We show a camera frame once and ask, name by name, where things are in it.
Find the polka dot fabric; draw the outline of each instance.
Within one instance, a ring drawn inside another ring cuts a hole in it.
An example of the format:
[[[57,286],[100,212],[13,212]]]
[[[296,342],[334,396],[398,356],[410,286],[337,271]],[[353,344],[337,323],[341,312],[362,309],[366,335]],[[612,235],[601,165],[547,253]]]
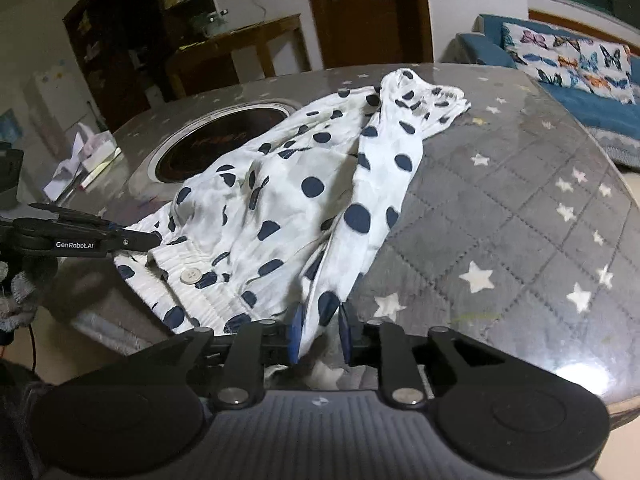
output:
[[[305,354],[401,215],[422,141],[469,107],[408,69],[324,97],[187,180],[130,227],[162,244],[115,264],[175,333],[234,333],[302,304]]]

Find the white star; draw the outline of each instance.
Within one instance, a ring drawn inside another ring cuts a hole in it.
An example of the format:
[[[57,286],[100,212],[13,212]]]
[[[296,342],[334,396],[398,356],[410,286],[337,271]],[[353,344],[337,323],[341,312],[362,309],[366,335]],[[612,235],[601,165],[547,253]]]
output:
[[[578,171],[574,168],[574,170],[572,171],[572,175],[575,177],[575,179],[578,182],[587,182],[586,177],[584,176],[584,173],[581,171]]]
[[[489,158],[486,156],[482,156],[480,155],[480,153],[476,153],[474,156],[471,157],[471,160],[474,162],[474,166],[488,166],[489,165]]]
[[[564,218],[565,222],[568,222],[569,220],[575,220],[574,208],[573,207],[567,207],[564,204],[560,204],[558,206],[558,208],[556,209],[556,211],[558,211],[558,214],[562,218]]]
[[[589,300],[591,299],[591,293],[580,288],[580,284],[575,282],[574,291],[566,295],[569,301],[575,303],[575,309],[578,314],[583,313],[589,309]]]
[[[609,186],[605,186],[604,183],[600,184],[598,191],[602,193],[602,196],[611,196],[611,188]]]
[[[613,278],[613,274],[611,272],[607,272],[608,270],[609,270],[609,266],[605,265],[604,269],[597,269],[596,272],[600,277],[599,283],[601,285],[606,286],[609,290],[611,290],[611,287],[613,286],[611,285],[611,279]]]
[[[311,370],[311,375],[304,378],[303,381],[312,390],[337,390],[338,379],[340,379],[343,373],[343,368],[336,368],[334,370],[318,359]]]
[[[401,305],[398,301],[398,293],[394,292],[393,294],[389,294],[384,298],[373,298],[376,304],[378,305],[378,309],[373,317],[388,317],[391,321],[396,321],[396,314],[406,309],[405,306]]]
[[[602,243],[604,242],[604,238],[602,236],[600,236],[600,233],[597,231],[593,232],[593,241],[596,242],[598,245],[602,245]]]
[[[494,288],[494,284],[489,280],[492,270],[482,270],[475,262],[469,263],[469,272],[460,274],[460,278],[469,282],[471,293],[475,294],[484,288]]]
[[[562,192],[565,191],[574,191],[574,187],[571,185],[570,182],[565,182],[564,180],[562,180],[562,178],[558,178],[558,181],[556,182],[556,186],[558,186],[560,189],[562,189]]]

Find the metal screw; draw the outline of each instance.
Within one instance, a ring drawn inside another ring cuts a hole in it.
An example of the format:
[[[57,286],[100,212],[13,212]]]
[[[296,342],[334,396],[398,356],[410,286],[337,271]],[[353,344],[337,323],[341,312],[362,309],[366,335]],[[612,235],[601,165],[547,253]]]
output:
[[[400,404],[418,404],[424,399],[424,394],[415,388],[398,388],[391,396]]]
[[[223,388],[218,398],[225,404],[242,404],[249,398],[249,393],[242,388]]]

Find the knit glove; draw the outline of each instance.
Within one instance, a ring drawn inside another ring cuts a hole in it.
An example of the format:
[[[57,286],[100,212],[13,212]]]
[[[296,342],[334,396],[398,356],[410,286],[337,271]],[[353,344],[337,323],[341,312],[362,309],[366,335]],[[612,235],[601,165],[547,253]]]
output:
[[[54,256],[20,256],[0,250],[0,331],[12,332],[33,321],[42,293],[56,271]]]

